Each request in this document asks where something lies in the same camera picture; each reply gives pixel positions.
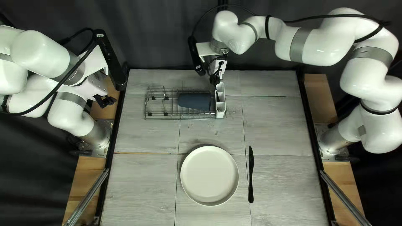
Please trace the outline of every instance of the plate rim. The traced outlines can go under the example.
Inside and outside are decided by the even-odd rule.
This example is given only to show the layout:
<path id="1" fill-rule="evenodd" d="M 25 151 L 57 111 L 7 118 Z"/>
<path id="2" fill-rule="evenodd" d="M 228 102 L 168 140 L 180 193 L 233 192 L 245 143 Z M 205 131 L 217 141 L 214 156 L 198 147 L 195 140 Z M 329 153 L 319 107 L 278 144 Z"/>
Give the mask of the plate rim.
<path id="1" fill-rule="evenodd" d="M 224 197 L 223 199 L 221 199 L 221 200 L 224 200 L 224 201 L 219 200 L 219 201 L 212 202 L 212 203 L 216 203 L 216 204 L 213 204 L 213 205 L 208 205 L 208 203 L 206 203 L 206 202 L 200 202 L 200 201 L 197 201 L 196 199 L 194 199 L 193 197 L 191 197 L 191 196 L 187 193 L 186 189 L 185 189 L 184 186 L 183 186 L 183 175 L 182 175 L 182 168 L 183 168 L 183 165 L 185 164 L 185 162 L 186 162 L 186 161 L 189 161 L 189 159 L 191 158 L 191 156 L 194 156 L 194 155 L 196 155 L 196 154 L 198 154 L 198 153 L 204 151 L 204 149 L 210 148 L 210 147 L 217 148 L 218 151 L 221 151 L 222 153 L 225 153 L 225 155 L 229 156 L 229 158 L 230 158 L 230 159 L 232 160 L 232 162 L 234 163 L 234 166 L 236 167 L 236 172 L 237 172 L 237 183 L 236 183 L 236 187 L 233 187 L 231 193 L 230 193 L 228 196 L 226 196 L 226 197 Z M 239 187 L 239 181 L 240 181 L 240 172 L 239 172 L 239 167 L 237 166 L 236 161 L 234 160 L 234 158 L 232 157 L 231 154 L 229 154 L 227 151 L 225 151 L 224 149 L 222 149 L 222 148 L 220 148 L 220 147 L 218 147 L 218 146 L 214 146 L 214 145 L 205 145 L 205 146 L 201 146 L 201 147 L 198 147 L 198 148 L 194 149 L 194 150 L 191 151 L 189 154 L 187 154 L 186 158 L 184 159 L 184 161 L 182 162 L 182 164 L 181 164 L 181 166 L 180 166 L 180 183 L 181 183 L 181 187 L 182 187 L 183 190 L 184 190 L 184 193 L 186 193 L 186 195 L 187 195 L 191 200 L 193 200 L 195 203 L 198 203 L 198 204 L 203 205 L 203 206 L 218 206 L 218 205 L 221 205 L 221 204 L 223 204 L 223 203 L 229 201 L 229 200 L 233 197 L 233 195 L 236 193 L 237 188 Z"/>

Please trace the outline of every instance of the metal wire rack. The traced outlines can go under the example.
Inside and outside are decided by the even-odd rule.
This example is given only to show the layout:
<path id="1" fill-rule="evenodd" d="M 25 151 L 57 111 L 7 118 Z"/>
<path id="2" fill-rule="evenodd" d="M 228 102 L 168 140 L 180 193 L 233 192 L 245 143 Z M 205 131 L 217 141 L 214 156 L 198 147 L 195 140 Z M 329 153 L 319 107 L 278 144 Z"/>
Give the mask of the metal wire rack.
<path id="1" fill-rule="evenodd" d="M 211 107 L 209 111 L 180 107 L 178 105 L 178 97 L 182 93 L 210 93 Z M 148 87 L 144 113 L 145 120 L 217 119 L 215 112 L 215 90 Z"/>

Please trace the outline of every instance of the black cable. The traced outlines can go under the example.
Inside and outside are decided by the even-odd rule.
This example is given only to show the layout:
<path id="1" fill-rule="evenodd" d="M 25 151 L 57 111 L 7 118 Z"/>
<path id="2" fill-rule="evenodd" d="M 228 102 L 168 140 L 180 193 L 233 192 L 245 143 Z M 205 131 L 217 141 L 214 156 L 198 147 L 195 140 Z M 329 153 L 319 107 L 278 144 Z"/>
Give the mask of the black cable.
<path id="1" fill-rule="evenodd" d="M 197 21 L 197 23 L 195 24 L 195 26 L 194 26 L 194 28 L 193 28 L 193 31 L 191 32 L 191 36 L 194 36 L 195 30 L 197 29 L 198 24 L 201 22 L 202 19 L 204 19 L 204 17 L 205 17 L 207 14 L 209 14 L 210 12 L 212 12 L 214 9 L 219 8 L 219 7 L 222 7 L 222 6 L 233 6 L 233 7 L 237 7 L 237 8 L 240 8 L 240 9 L 242 9 L 242 10 L 244 10 L 244 11 L 250 13 L 250 14 L 253 15 L 253 16 L 257 16 L 257 14 L 255 14 L 255 13 L 251 12 L 250 10 L 248 10 L 247 8 L 245 8 L 245 7 L 241 6 L 241 5 L 237 5 L 237 4 L 222 4 L 222 5 L 219 5 L 219 6 L 215 6 L 215 7 L 211 8 L 211 9 L 209 9 L 207 12 L 205 12 L 205 13 L 201 16 L 201 18 L 200 18 L 200 19 Z"/>
<path id="2" fill-rule="evenodd" d="M 290 23 L 297 23 L 297 22 L 301 22 L 301 21 L 307 21 L 307 20 L 312 20 L 312 19 L 320 19 L 320 18 L 335 18 L 335 17 L 360 17 L 360 18 L 365 18 L 365 19 L 369 19 L 372 21 L 375 21 L 379 24 L 384 23 L 384 21 L 378 20 L 372 16 L 367 16 L 367 15 L 363 15 L 363 14 L 334 14 L 334 15 L 318 15 L 318 16 L 309 16 L 309 17 L 305 17 L 305 18 L 301 18 L 301 19 L 297 19 L 294 21 L 284 21 L 287 24 Z"/>
<path id="3" fill-rule="evenodd" d="M 44 102 L 46 102 L 51 96 L 53 96 L 57 92 L 57 90 L 62 86 L 62 84 L 84 62 L 84 60 L 89 56 L 89 54 L 92 52 L 92 50 L 94 50 L 95 46 L 96 46 L 96 43 L 93 43 L 91 45 L 91 47 L 89 48 L 88 52 L 86 52 L 85 55 L 82 56 L 82 58 L 74 65 L 74 67 L 72 67 L 70 69 L 70 71 L 67 72 L 67 74 L 63 77 L 63 79 L 37 104 L 35 104 L 34 106 L 32 106 L 31 108 L 29 108 L 29 109 L 27 109 L 25 111 L 18 112 L 18 113 L 9 113 L 9 112 L 4 112 L 4 111 L 0 111 L 0 113 L 7 114 L 7 115 L 25 115 L 25 114 L 35 110 L 39 106 L 41 106 Z"/>
<path id="4" fill-rule="evenodd" d="M 372 20 L 376 23 L 378 23 L 378 27 L 372 31 L 371 33 L 369 33 L 368 35 L 360 38 L 360 39 L 356 39 L 354 41 L 354 43 L 358 43 L 358 42 L 362 42 L 364 40 L 367 40 L 371 37 L 373 37 L 374 35 L 376 35 L 384 26 L 389 25 L 390 22 L 388 21 L 381 21 L 378 20 L 372 16 L 367 16 L 367 15 L 362 15 L 362 14 L 334 14 L 334 15 L 318 15 L 318 16 L 309 16 L 309 17 L 305 17 L 305 18 L 301 18 L 301 19 L 297 19 L 294 21 L 284 21 L 285 23 L 297 23 L 297 22 L 301 22 L 301 21 L 306 21 L 306 20 L 312 20 L 312 19 L 320 19 L 320 18 L 339 18 L 339 17 L 358 17 L 358 18 L 365 18 L 365 19 L 369 19 Z"/>
<path id="5" fill-rule="evenodd" d="M 95 41 L 94 30 L 92 28 L 85 27 L 85 28 L 75 32 L 70 37 L 62 39 L 62 40 L 58 41 L 57 43 L 59 43 L 60 45 L 65 45 L 65 44 L 69 43 L 73 38 L 77 37 L 77 35 L 83 33 L 84 31 L 91 31 L 92 35 L 91 35 L 91 40 L 89 41 L 89 43 L 81 51 L 79 51 L 78 55 L 80 55 L 80 54 L 82 54 L 83 52 L 85 52 L 89 48 L 89 46 L 92 44 L 93 41 Z"/>
<path id="6" fill-rule="evenodd" d="M 92 36 L 94 35 L 94 30 L 92 28 L 89 27 L 85 27 L 77 32 L 75 32 L 73 35 L 71 35 L 70 37 L 67 37 L 65 39 L 62 39 L 60 41 L 57 41 L 57 43 L 59 43 L 60 45 L 65 45 L 67 43 L 69 43 L 73 38 L 75 38 L 77 35 L 83 33 L 84 31 L 91 31 Z"/>
<path id="7" fill-rule="evenodd" d="M 208 73 L 208 75 L 209 75 L 209 76 L 216 75 L 217 73 L 219 73 L 219 70 L 221 69 L 221 66 L 222 66 L 221 64 L 219 64 L 218 70 L 217 70 L 216 72 L 214 72 L 213 74 L 211 74 L 211 73 L 209 72 L 209 67 L 211 66 L 212 62 L 214 62 L 215 60 L 225 60 L 225 59 L 226 59 L 226 57 L 217 57 L 217 58 L 213 58 L 213 59 L 209 62 L 208 67 L 207 67 L 207 73 Z"/>

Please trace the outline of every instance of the knife handle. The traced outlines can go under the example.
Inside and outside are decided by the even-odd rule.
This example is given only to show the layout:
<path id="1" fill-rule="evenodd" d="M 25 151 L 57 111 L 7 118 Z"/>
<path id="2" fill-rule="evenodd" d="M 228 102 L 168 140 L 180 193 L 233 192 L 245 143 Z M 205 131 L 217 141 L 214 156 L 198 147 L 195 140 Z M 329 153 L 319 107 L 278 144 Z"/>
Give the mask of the knife handle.
<path id="1" fill-rule="evenodd" d="M 254 192 L 252 190 L 252 170 L 253 170 L 253 168 L 250 167 L 250 185 L 248 187 L 248 202 L 249 203 L 254 202 Z"/>

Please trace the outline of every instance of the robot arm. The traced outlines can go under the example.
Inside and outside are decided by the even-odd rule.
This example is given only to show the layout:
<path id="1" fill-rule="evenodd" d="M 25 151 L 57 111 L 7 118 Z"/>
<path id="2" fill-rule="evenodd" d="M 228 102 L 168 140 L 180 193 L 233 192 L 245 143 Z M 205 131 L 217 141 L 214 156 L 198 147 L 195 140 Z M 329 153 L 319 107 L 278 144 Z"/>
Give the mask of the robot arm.
<path id="1" fill-rule="evenodd" d="M 362 13 L 338 8 L 329 14 Z M 275 41 L 279 58 L 316 66 L 336 64 L 354 45 L 340 86 L 361 98 L 361 104 L 336 127 L 319 134 L 319 144 L 324 151 L 337 154 L 339 149 L 361 140 L 367 151 L 384 153 L 402 144 L 402 119 L 397 109 L 402 100 L 402 80 L 386 75 L 399 43 L 383 28 L 354 44 L 378 26 L 372 20 L 358 17 L 325 18 L 318 29 L 291 27 L 278 18 L 264 16 L 252 16 L 238 24 L 234 13 L 220 11 L 215 17 L 212 37 L 236 54 L 244 53 L 257 39 L 268 38 Z"/>
<path id="2" fill-rule="evenodd" d="M 24 116 L 40 117 L 51 104 L 47 119 L 52 126 L 81 138 L 92 150 L 104 148 L 109 142 L 110 128 L 100 126 L 84 107 L 88 99 L 102 101 L 100 96 L 107 97 L 99 70 L 103 69 L 107 75 L 111 65 L 111 78 L 117 90 L 123 90 L 127 82 L 105 32 L 95 30 L 98 45 L 90 53 L 84 52 L 80 56 L 37 31 L 1 26 L 0 33 L 5 35 L 3 40 L 0 38 L 3 41 L 0 43 L 5 46 L 0 51 L 8 54 L 7 62 L 0 58 L 0 83 L 6 82 L 0 86 L 0 94 L 8 95 L 3 108 L 10 113 L 23 112 L 36 105 L 65 78 L 80 58 L 88 55 L 60 86 L 52 104 L 50 98 Z M 35 74 L 27 80 L 28 70 Z"/>

